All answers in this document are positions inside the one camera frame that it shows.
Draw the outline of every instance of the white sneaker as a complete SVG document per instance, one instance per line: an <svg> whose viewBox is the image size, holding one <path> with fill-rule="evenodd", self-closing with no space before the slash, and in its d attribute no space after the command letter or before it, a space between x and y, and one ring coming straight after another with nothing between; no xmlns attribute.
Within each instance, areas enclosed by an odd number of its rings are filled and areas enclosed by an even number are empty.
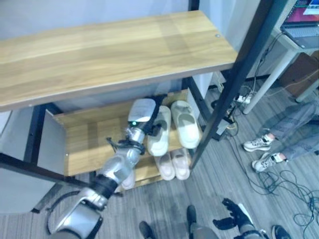
<svg viewBox="0 0 319 239"><path fill-rule="evenodd" d="M268 167L282 162L283 160L280 158L279 154L280 153L274 153L269 156L269 153L264 153L259 160L253 161L251 166L257 173L260 173Z"/></svg>
<svg viewBox="0 0 319 239"><path fill-rule="evenodd" d="M255 150L268 151L270 150L270 145L273 139L269 138L267 135L257 138L254 141L248 141L243 144L246 151L252 152Z"/></svg>

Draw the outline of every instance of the jeans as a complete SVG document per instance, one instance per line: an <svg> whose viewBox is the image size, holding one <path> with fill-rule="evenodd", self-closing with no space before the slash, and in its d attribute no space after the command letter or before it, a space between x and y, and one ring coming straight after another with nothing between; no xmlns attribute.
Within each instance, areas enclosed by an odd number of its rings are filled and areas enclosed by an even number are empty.
<svg viewBox="0 0 319 239"><path fill-rule="evenodd" d="M319 115L319 101L312 101L301 106L297 111L282 119L271 130L277 139L285 139L297 128L307 124L314 116ZM319 150L319 134L315 130L309 137L298 143L285 148L281 153L288 159L293 160L306 153Z"/></svg>

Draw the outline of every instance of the white slipper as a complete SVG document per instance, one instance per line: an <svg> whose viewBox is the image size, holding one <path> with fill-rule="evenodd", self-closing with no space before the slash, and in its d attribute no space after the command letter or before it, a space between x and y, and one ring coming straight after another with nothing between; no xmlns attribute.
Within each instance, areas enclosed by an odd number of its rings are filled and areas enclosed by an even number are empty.
<svg viewBox="0 0 319 239"><path fill-rule="evenodd" d="M180 144L185 148L196 148L199 144L199 130L193 109L186 101L172 104L171 114L178 132Z"/></svg>
<svg viewBox="0 0 319 239"><path fill-rule="evenodd" d="M171 160L175 169L176 178L185 180L189 178L188 156L185 148L170 152Z"/></svg>
<svg viewBox="0 0 319 239"><path fill-rule="evenodd" d="M134 188L136 181L135 169L131 172L131 174L121 183L121 186L124 190L129 190Z"/></svg>
<svg viewBox="0 0 319 239"><path fill-rule="evenodd" d="M159 157L167 153L169 144L171 114L166 106L159 107L159 114L154 121L154 125L161 124L157 136L148 136L148 152L150 155Z"/></svg>
<svg viewBox="0 0 319 239"><path fill-rule="evenodd" d="M175 177L175 170L170 154L166 153L162 157L154 157L154 159L161 177L166 181L172 180Z"/></svg>

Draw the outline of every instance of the sneaker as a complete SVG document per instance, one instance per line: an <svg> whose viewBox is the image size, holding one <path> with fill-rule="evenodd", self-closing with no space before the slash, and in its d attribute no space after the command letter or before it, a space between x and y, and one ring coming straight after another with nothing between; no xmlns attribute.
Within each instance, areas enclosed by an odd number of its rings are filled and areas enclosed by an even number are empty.
<svg viewBox="0 0 319 239"><path fill-rule="evenodd" d="M243 147L246 151L252 152L255 150L268 151L270 150L270 144L273 139L269 138L267 135L257 138L254 141L248 141L243 144Z"/></svg>
<svg viewBox="0 0 319 239"><path fill-rule="evenodd" d="M140 222L139 224L140 232L144 239L156 239L153 230L147 222Z"/></svg>
<svg viewBox="0 0 319 239"><path fill-rule="evenodd" d="M188 234L189 234L189 238L192 239L192 238L193 238L193 235L192 235L190 226L191 226L193 223L196 223L196 209L195 209L194 205L189 205L189 206L187 207L186 216L187 216L187 222L188 222Z"/></svg>
<svg viewBox="0 0 319 239"><path fill-rule="evenodd" d="M251 163L253 169L260 173L270 166L274 166L276 163L280 163L283 160L280 158L279 153L274 153L269 156L269 153L264 153L259 160L255 160Z"/></svg>
<svg viewBox="0 0 319 239"><path fill-rule="evenodd" d="M280 225L274 225L272 229L273 239L291 239L289 233Z"/></svg>

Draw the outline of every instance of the robotic arm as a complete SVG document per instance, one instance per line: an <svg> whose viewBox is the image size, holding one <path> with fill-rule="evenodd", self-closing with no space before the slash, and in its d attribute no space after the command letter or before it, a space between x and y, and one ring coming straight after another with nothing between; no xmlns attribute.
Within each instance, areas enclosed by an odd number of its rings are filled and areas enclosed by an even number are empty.
<svg viewBox="0 0 319 239"><path fill-rule="evenodd" d="M74 204L58 220L50 239L93 239L102 224L100 211L116 188L130 175L144 154L144 137L156 134L153 126L166 95L136 100L130 110L126 139L113 143L115 155L88 188L76 196Z"/></svg>

